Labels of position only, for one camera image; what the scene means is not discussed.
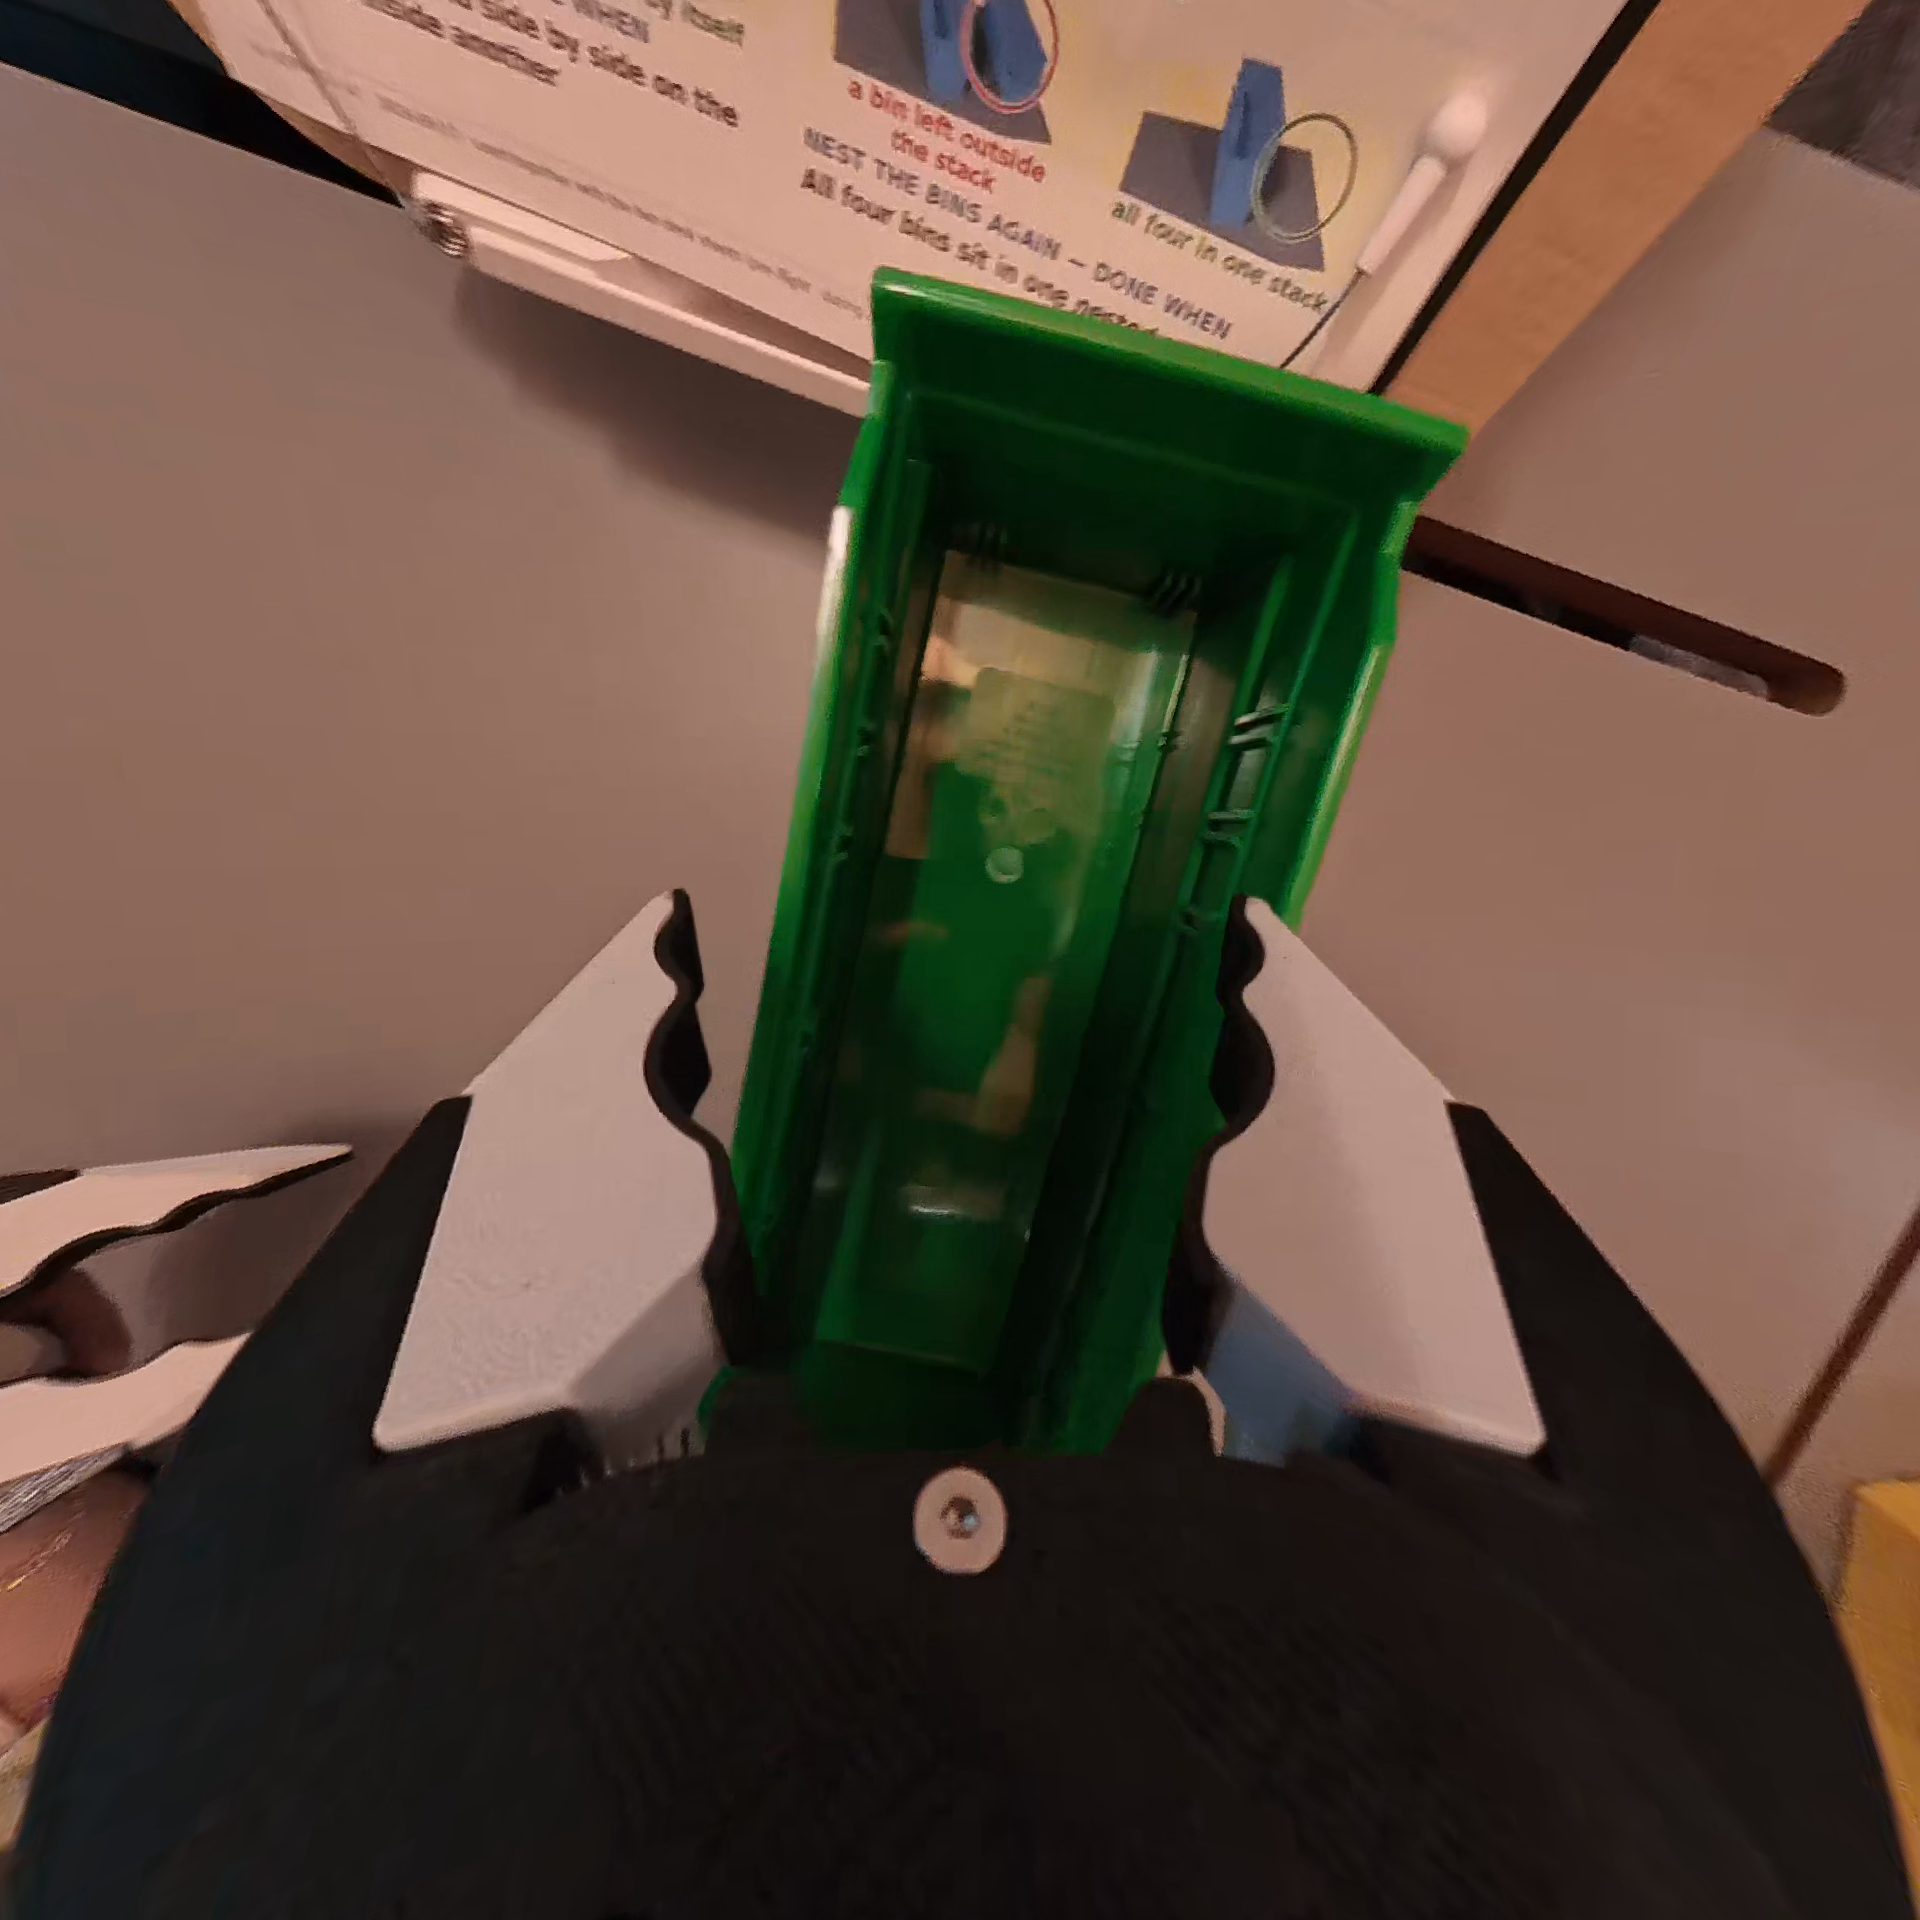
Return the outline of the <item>white poster clip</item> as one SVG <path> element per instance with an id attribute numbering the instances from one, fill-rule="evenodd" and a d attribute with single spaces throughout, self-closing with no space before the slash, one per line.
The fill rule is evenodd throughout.
<path id="1" fill-rule="evenodd" d="M 1429 122 L 1414 139 L 1411 167 L 1394 191 L 1377 226 L 1369 233 L 1356 255 L 1356 277 L 1377 277 L 1388 257 L 1426 216 L 1426 206 L 1453 179 L 1453 174 L 1474 158 L 1490 128 L 1490 101 L 1479 88 L 1463 85 L 1434 107 Z"/>

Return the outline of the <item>green plastic bin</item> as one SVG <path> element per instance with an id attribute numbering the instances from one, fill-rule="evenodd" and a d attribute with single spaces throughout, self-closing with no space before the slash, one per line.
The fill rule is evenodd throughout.
<path id="1" fill-rule="evenodd" d="M 1453 420 L 884 267 L 732 1180 L 735 1371 L 1090 1453 L 1166 1329 L 1233 909 L 1297 922 Z"/>

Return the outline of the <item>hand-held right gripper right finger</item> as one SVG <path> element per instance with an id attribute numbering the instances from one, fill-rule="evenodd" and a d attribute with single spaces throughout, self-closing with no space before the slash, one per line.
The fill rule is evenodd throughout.
<path id="1" fill-rule="evenodd" d="M 1276 918 L 1238 899 L 1206 1132 L 1166 1275 L 1166 1366 L 1225 1453 L 1346 1453 L 1364 1419 L 1533 1457 L 1533 1400 L 1434 1070 Z"/>

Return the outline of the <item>instruction poster sheet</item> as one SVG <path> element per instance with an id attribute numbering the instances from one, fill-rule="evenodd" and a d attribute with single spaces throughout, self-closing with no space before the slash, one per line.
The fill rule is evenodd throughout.
<path id="1" fill-rule="evenodd" d="M 1370 390 L 1620 3 L 179 3 L 357 161 L 871 359 L 879 270 Z M 1434 107 L 1485 136 L 1377 277 Z"/>

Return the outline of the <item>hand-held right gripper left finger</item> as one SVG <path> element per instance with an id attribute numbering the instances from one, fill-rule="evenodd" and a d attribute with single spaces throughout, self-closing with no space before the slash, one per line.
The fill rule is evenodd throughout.
<path id="1" fill-rule="evenodd" d="M 739 1228 L 703 985 L 691 901 L 663 893 L 466 1085 L 374 1451 L 546 1415 L 608 1469 L 696 1451 Z"/>

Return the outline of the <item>stack of yellow bins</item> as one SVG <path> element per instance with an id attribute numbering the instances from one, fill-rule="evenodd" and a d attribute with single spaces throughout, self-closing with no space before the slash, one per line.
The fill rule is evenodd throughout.
<path id="1" fill-rule="evenodd" d="M 1839 1623 L 1893 1793 L 1917 1800 L 1917 1479 L 1865 1483 Z"/>

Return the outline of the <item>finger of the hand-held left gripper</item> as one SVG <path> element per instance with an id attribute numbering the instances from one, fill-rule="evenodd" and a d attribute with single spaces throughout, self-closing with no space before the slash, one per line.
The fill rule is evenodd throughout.
<path id="1" fill-rule="evenodd" d="M 140 1453 L 189 1426 L 249 1331 L 179 1343 L 112 1379 L 29 1379 L 4 1387 L 4 1483 L 99 1453 Z"/>
<path id="2" fill-rule="evenodd" d="M 348 1159 L 348 1144 L 281 1144 L 11 1171 L 4 1180 L 4 1296 L 118 1242 L 174 1234 L 219 1206 L 290 1188 Z"/>

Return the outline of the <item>instruction sheet on board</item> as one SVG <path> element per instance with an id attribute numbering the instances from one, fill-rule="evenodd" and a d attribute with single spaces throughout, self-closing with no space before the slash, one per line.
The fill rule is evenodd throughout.
<path id="1" fill-rule="evenodd" d="M 1370 391 L 1482 429 L 1861 14 L 1621 3 Z"/>

